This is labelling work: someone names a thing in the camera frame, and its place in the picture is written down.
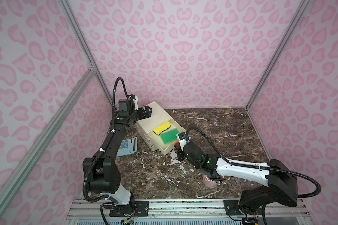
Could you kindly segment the yellow sponge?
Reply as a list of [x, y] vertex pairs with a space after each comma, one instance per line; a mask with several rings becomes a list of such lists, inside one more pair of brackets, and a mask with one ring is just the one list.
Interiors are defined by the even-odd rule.
[[158, 126], [157, 128], [153, 129], [152, 131], [156, 134], [156, 135], [160, 135], [162, 132], [168, 130], [171, 127], [171, 123], [170, 122], [165, 122], [162, 125]]

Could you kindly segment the cream plastic drawer cabinet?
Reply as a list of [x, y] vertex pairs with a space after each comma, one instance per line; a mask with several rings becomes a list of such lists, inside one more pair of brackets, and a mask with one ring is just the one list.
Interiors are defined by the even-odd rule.
[[164, 151], [167, 147], [162, 143], [161, 138], [156, 135], [153, 130], [162, 124], [172, 120], [172, 117], [155, 101], [148, 104], [152, 108], [150, 118], [139, 120], [135, 124], [141, 138], [145, 141], [151, 151]]

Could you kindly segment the green sponge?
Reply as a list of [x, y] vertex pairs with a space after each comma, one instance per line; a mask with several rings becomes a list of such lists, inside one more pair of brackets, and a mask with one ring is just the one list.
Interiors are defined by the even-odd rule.
[[179, 134], [178, 129], [172, 129], [170, 131], [161, 133], [159, 137], [161, 138], [163, 144], [167, 145], [177, 140], [177, 134]]

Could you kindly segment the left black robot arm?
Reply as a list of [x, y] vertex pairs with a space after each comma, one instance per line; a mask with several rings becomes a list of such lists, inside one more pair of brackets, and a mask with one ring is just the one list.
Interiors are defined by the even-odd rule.
[[126, 94], [118, 102], [118, 108], [112, 106], [112, 119], [109, 132], [99, 150], [83, 161], [84, 181], [83, 197], [87, 202], [95, 203], [109, 200], [100, 205], [100, 210], [114, 209], [120, 215], [131, 217], [136, 210], [133, 194], [121, 184], [121, 175], [115, 163], [117, 153], [124, 138], [137, 121], [152, 115], [152, 108], [138, 106], [138, 97]]

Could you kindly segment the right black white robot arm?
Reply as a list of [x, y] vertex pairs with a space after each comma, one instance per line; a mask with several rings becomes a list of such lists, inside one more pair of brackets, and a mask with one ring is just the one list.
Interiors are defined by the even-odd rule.
[[257, 217], [258, 210], [264, 212], [265, 206], [271, 203], [296, 207], [298, 199], [315, 197], [322, 191], [318, 181], [289, 170], [279, 160], [252, 163], [225, 158], [211, 140], [208, 142], [215, 154], [209, 155], [191, 140], [188, 132], [178, 133], [176, 137], [178, 143], [175, 149], [178, 160], [187, 160], [209, 181], [219, 184], [226, 177], [235, 177], [260, 184], [258, 188], [243, 191], [237, 203], [225, 206], [229, 217], [234, 215]]

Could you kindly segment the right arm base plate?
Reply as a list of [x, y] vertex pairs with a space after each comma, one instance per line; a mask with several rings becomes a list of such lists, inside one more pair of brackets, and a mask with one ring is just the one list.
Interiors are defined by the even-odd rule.
[[224, 209], [227, 216], [254, 216], [262, 215], [264, 203], [258, 201], [224, 200]]

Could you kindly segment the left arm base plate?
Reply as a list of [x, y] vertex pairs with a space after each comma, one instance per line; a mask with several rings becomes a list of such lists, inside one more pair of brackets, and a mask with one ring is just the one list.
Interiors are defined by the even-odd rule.
[[110, 217], [147, 217], [149, 201], [134, 201], [128, 205], [117, 205], [109, 213]]

